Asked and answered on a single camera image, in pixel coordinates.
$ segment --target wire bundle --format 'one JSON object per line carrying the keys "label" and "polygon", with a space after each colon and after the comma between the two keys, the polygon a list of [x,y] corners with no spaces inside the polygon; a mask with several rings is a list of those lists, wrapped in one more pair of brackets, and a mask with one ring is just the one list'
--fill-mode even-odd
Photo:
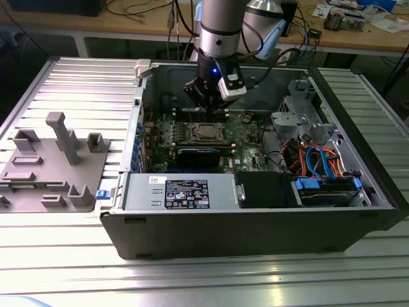
{"label": "wire bundle", "polygon": [[[315,143],[297,143],[298,146],[298,159],[292,162],[288,168],[292,173],[300,176],[316,177],[322,179],[322,176],[318,173],[317,169],[322,164],[324,175],[329,178],[344,177],[343,171],[341,169],[340,156],[337,155],[333,150],[327,147],[322,147]],[[288,142],[287,145],[282,149],[281,156],[287,150],[292,149],[293,146]],[[320,156],[316,161],[315,167],[311,164],[311,156]]]}

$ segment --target green circuit board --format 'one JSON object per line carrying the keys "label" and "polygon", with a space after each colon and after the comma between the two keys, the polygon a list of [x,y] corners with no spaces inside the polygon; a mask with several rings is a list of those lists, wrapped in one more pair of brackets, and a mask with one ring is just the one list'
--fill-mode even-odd
{"label": "green circuit board", "polygon": [[220,158],[219,167],[211,173],[235,171],[269,171],[258,143],[258,121],[243,123],[245,113],[231,113],[226,123],[175,122],[170,114],[155,120],[150,129],[147,148],[151,152],[151,168],[154,173],[165,173],[177,168],[177,146],[213,143],[214,147],[226,146],[233,154]]}

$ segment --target table leg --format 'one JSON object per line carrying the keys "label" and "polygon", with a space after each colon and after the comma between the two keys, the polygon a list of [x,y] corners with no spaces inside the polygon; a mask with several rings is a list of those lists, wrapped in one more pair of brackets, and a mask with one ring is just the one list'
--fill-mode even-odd
{"label": "table leg", "polygon": [[77,46],[79,57],[89,58],[89,51],[85,43],[85,37],[83,35],[75,35],[73,38],[75,40],[75,45]]}

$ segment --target blue clip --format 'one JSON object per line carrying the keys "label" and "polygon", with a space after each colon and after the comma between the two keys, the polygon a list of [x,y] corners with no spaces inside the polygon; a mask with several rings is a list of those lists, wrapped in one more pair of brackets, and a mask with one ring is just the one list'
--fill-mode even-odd
{"label": "blue clip", "polygon": [[318,179],[315,178],[298,178],[295,181],[295,187],[297,190],[319,189],[320,184],[318,183]]}
{"label": "blue clip", "polygon": [[354,178],[353,183],[355,184],[355,187],[357,187],[358,190],[362,189],[362,182],[359,180],[359,178]]}
{"label": "blue clip", "polygon": [[96,200],[109,200],[111,198],[111,192],[107,190],[98,190],[95,195]]}

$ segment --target blue cable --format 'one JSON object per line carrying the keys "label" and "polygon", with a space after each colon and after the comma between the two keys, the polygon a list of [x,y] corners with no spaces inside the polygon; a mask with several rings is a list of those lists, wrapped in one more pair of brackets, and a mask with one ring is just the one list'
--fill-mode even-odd
{"label": "blue cable", "polygon": [[318,149],[320,151],[320,154],[321,154],[321,157],[322,157],[322,165],[324,166],[325,174],[329,178],[336,178],[334,176],[334,174],[332,173],[330,167],[328,166],[327,157],[325,156],[325,152],[320,147],[317,147],[317,146],[314,146],[314,147],[311,147],[310,149],[308,149],[307,156],[305,157],[305,159],[307,161],[307,167],[308,167],[309,171],[311,173],[313,173],[314,175],[316,175],[318,179],[322,179],[320,174],[318,174],[316,171],[314,171],[313,167],[311,166],[310,158],[311,158],[311,154],[313,153],[314,149]]}

